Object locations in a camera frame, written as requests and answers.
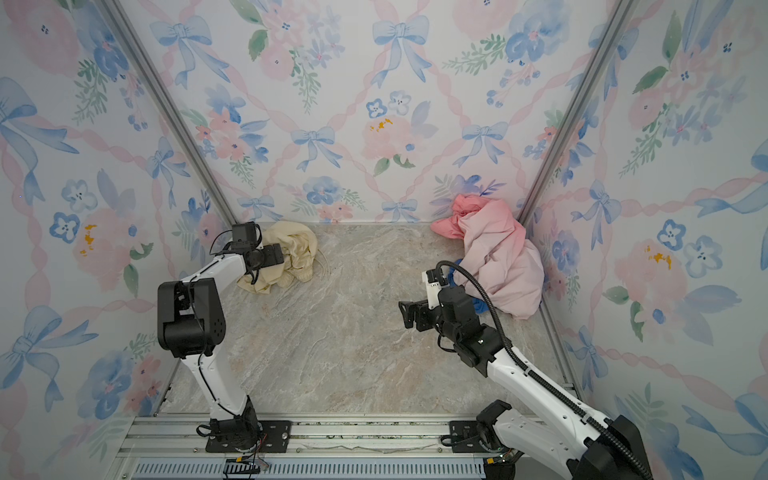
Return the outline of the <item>beige cream cloth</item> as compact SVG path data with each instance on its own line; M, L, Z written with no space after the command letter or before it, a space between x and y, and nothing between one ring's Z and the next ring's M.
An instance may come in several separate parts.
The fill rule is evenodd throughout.
M289 288L296 281L309 282L314 274L314 261L318 253L315 233L306 225L279 221L264 232L267 245L278 244L283 253L282 264L263 268L255 283L249 275L241 277L236 285L254 294L269 294L273 286Z

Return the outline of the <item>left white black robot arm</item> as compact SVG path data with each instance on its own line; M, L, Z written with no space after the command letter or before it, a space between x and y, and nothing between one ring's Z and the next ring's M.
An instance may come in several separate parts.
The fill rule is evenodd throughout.
M208 453L284 453L291 423L261 421L231 370L220 294L244 276L256 282L266 267L284 263L278 244L265 244L254 222L234 224L232 239L197 272L157 289L157 337L162 349L192 373L209 406L196 427Z

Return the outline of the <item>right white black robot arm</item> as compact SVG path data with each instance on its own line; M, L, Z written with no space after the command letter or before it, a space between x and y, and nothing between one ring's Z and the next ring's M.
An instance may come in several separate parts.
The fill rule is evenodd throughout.
M498 328L481 322L463 288L432 283L426 299L401 301L398 308L405 328L436 331L465 365L538 417L532 422L501 400L491 403L475 420L483 447L516 450L564 479L651 478L637 426L624 416L609 418L557 385Z

